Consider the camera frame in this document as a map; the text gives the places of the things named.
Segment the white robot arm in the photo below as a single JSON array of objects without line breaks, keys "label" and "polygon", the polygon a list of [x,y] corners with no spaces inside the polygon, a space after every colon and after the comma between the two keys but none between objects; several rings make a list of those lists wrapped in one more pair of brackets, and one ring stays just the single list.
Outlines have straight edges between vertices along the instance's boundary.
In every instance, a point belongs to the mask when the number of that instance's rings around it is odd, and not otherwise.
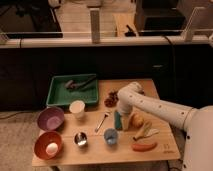
[{"label": "white robot arm", "polygon": [[213,171],[213,106],[196,109],[141,94],[131,82],[118,91],[117,111],[128,115],[134,107],[186,132],[182,171]]}]

